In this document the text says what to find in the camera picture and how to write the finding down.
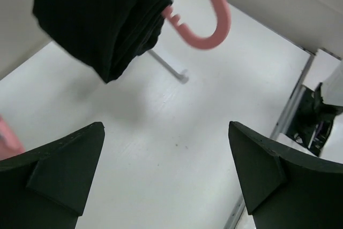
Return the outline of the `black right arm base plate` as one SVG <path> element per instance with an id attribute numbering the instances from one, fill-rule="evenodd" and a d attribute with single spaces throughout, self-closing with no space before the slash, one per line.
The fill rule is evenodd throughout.
<path id="1" fill-rule="evenodd" d="M 324 124 L 320 127 L 315 118 L 315 90 L 305 89 L 286 136 L 319 157 L 329 137 L 316 134 L 320 129 L 325 132 L 326 127 Z"/>

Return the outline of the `black trousers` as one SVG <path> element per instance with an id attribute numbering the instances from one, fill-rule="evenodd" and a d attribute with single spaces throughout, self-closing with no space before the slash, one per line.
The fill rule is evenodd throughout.
<path id="1" fill-rule="evenodd" d="M 172 0 L 34 0 L 40 27 L 109 83 L 152 49 Z"/>

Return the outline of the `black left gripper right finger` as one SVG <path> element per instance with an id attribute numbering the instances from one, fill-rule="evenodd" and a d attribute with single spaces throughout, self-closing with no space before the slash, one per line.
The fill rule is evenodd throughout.
<path id="1" fill-rule="evenodd" d="M 256 228 L 342 228 L 342 164 L 231 121 L 228 138 Z"/>

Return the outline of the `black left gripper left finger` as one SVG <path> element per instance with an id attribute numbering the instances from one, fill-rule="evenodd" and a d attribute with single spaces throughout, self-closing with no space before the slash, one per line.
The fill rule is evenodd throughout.
<path id="1" fill-rule="evenodd" d="M 75 228 L 105 139 L 102 122 L 1 161 L 1 228 Z"/>

